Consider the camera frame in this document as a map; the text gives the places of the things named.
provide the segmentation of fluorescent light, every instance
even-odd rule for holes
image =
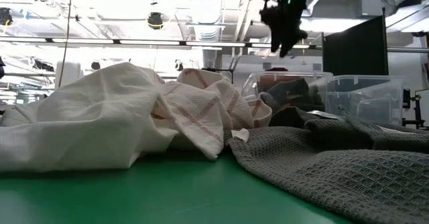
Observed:
[[[293,49],[309,49],[310,46],[308,45],[302,45],[302,44],[298,44],[293,46]],[[252,48],[271,48],[271,44],[270,43],[252,43]]]
[[[310,46],[307,45],[295,45],[293,49],[309,49]]]
[[[154,46],[178,46],[180,42],[166,40],[121,40],[121,44],[142,44]]]
[[[66,39],[52,39],[55,43],[65,43]],[[113,44],[113,40],[103,39],[68,39],[68,43],[83,43],[83,44]]]
[[[263,43],[252,43],[252,47],[254,47],[254,48],[270,48],[271,44],[270,43],[266,43],[266,44],[263,44]]]
[[[23,37],[0,37],[4,42],[46,42],[43,38],[23,38]]]
[[[429,17],[403,29],[402,32],[429,32]]]
[[[222,50],[222,47],[211,47],[211,46],[193,46],[193,50]]]
[[[408,16],[419,10],[421,9],[416,8],[414,6],[399,8],[395,14],[386,17],[386,27],[394,25],[395,23],[407,18]]]
[[[219,46],[219,47],[244,47],[245,43],[239,42],[186,42],[188,46]]]

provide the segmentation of ceiling light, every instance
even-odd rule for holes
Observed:
[[[429,17],[403,29],[402,32],[429,32]]]
[[[188,46],[219,46],[219,47],[244,47],[245,43],[240,42],[186,42]]]
[[[293,47],[293,49],[309,49],[310,46],[307,46],[307,45],[295,45],[295,46],[292,46],[292,47]]]
[[[0,37],[3,42],[46,42],[43,38]]]
[[[161,18],[161,13],[151,12],[147,19],[147,24],[153,30],[160,30],[164,27],[164,23]]]
[[[309,49],[310,46],[298,44],[293,46],[293,49]],[[252,48],[271,48],[270,43],[262,44],[262,43],[252,43]]]
[[[121,40],[121,44],[141,44],[141,45],[154,45],[154,46],[178,46],[178,41],[166,40]]]
[[[93,70],[100,70],[100,62],[93,62],[92,64],[91,64],[91,68],[93,69]]]
[[[52,39],[55,43],[65,43],[67,39]],[[82,44],[113,44],[113,40],[102,39],[68,39],[68,43],[82,43]]]
[[[424,5],[413,5],[413,6],[401,7],[397,9],[396,13],[394,13],[393,15],[390,15],[389,17],[386,17],[386,27],[389,28],[395,23],[398,23],[399,21],[407,18],[408,16],[414,14],[417,11],[422,10],[423,8],[424,8]]]
[[[271,48],[271,44],[270,43],[252,43],[252,47],[254,48]]]
[[[222,50],[222,47],[211,47],[211,46],[193,46],[193,50]]]

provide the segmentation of black robotic arm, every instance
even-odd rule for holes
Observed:
[[[269,0],[264,1],[264,8],[259,13],[261,21],[271,30],[271,51],[276,52],[282,45],[280,57],[284,57],[297,42],[307,38],[307,33],[300,30],[306,0],[275,0],[278,5],[270,8],[267,7]]]

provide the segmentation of white tag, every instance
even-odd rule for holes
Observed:
[[[317,115],[319,117],[324,117],[324,118],[327,118],[327,119],[343,120],[343,117],[340,117],[340,116],[337,116],[337,115],[333,115],[333,114],[330,114],[330,113],[325,113],[325,112],[322,112],[322,111],[315,110],[315,111],[309,111],[308,113],[313,114],[313,115]]]
[[[378,126],[383,132],[386,132],[386,133],[402,133],[402,134],[414,134],[414,133],[408,133],[408,132],[402,132],[402,131],[399,131],[399,130],[394,130],[394,129],[388,129],[388,128],[385,128],[385,127],[382,127],[382,126]]]
[[[240,131],[232,130],[231,133],[233,134],[233,138],[242,140],[244,144],[247,143],[247,140],[249,140],[250,133],[247,129],[242,129]]]

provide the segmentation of cloth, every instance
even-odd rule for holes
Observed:
[[[263,77],[257,85],[259,98],[273,109],[273,114],[286,107],[324,111],[325,106],[316,85],[308,86],[306,80],[299,76]]]
[[[427,133],[288,111],[293,127],[250,129],[245,144],[226,133],[240,165],[359,223],[429,223],[429,155],[413,152]]]
[[[231,134],[233,135],[233,138],[241,139],[244,143],[246,143],[247,140],[249,140],[249,135],[250,135],[249,130],[247,129],[242,129],[240,131],[233,130],[231,131]]]
[[[267,126],[270,117],[268,106],[246,101],[220,74],[185,69],[164,82],[153,70],[116,64],[7,110],[0,171],[128,168],[177,139],[214,160],[224,129]]]

